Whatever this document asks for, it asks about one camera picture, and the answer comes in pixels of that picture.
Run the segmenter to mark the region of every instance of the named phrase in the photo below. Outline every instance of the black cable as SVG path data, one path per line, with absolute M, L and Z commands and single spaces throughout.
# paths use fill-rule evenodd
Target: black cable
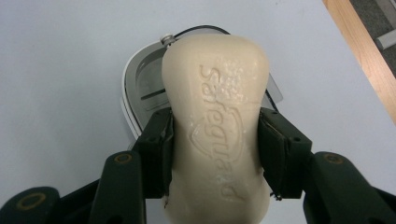
M 191 27 L 190 29 L 187 29 L 187 30 L 185 30 L 185 31 L 182 31 L 182 32 L 178 33 L 177 35 L 175 35 L 175 38 L 177 38 L 177 37 L 179 37 L 179 36 L 181 36 L 181 35 L 184 35 L 184 34 L 186 34 L 186 33 L 188 33 L 188 32 L 191 32 L 191 31 L 194 31 L 194 30 L 200 30 L 200 29 L 211 29 L 211 30 L 217 30 L 217 31 L 219 31 L 219 32 L 221 32 L 221 33 L 224 33 L 225 35 L 229 35 L 229 34 L 230 34 L 230 33 L 228 33 L 227 31 L 225 31 L 225 30 L 223 30 L 223 29 L 221 29 L 221 28 L 219 28 L 219 27 L 217 27 L 217 26 L 212 26 L 212 25 L 200 25 L 200 26 Z
M 185 31 L 182 31 L 182 32 L 178 33 L 177 35 L 175 35 L 175 38 L 178 38 L 179 36 L 184 35 L 184 34 L 186 34 L 188 32 L 191 32 L 191 31 L 194 31 L 194 30 L 200 30 L 200 29 L 211 29 L 211 30 L 217 30 L 217 31 L 219 31 L 219 32 L 221 32 L 221 33 L 223 33 L 225 35 L 229 35 L 230 34 L 226 30 L 223 30 L 223 29 L 221 29 L 221 28 L 219 28 L 217 26 L 213 26 L 213 25 L 199 25 L 199 26 L 191 27 L 190 29 L 187 29 Z M 268 90 L 265 90 L 265 95 L 268 97 L 268 100 L 270 101 L 271 106 L 273 107 L 273 109 L 276 112 L 279 113 L 279 110 L 277 109 L 276 104 L 275 104 L 275 102 L 274 102 L 273 98 L 271 97 L 271 94 L 270 94 L 270 92 Z

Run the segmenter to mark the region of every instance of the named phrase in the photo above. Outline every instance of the gray floor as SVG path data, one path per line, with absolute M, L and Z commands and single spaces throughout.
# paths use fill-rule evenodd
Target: gray floor
M 396 9 L 389 0 L 350 0 L 372 39 L 395 29 Z M 396 46 L 381 51 L 396 77 Z

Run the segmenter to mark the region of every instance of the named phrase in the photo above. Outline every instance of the white soap bar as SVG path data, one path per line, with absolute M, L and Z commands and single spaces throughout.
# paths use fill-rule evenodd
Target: white soap bar
M 234 35 L 191 35 L 163 57 L 163 84 L 175 122 L 164 211 L 175 224 L 255 224 L 269 187 L 257 126 L 269 76 L 260 47 Z

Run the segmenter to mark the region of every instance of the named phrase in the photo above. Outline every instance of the wooden strip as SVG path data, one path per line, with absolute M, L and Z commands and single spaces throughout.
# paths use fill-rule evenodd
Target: wooden strip
M 323 0 L 364 74 L 396 124 L 396 78 L 348 0 Z

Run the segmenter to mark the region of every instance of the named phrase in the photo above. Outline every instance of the kitchen scale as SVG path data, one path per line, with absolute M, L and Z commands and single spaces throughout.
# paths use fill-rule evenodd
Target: kitchen scale
M 154 112 L 170 106 L 162 79 L 163 55 L 166 49 L 186 35 L 218 33 L 229 34 L 216 26 L 192 27 L 175 36 L 165 35 L 160 41 L 143 47 L 131 57 L 122 74 L 121 107 L 135 139 L 141 135 Z M 275 109 L 275 103 L 282 99 L 282 94 L 270 74 L 262 107 Z

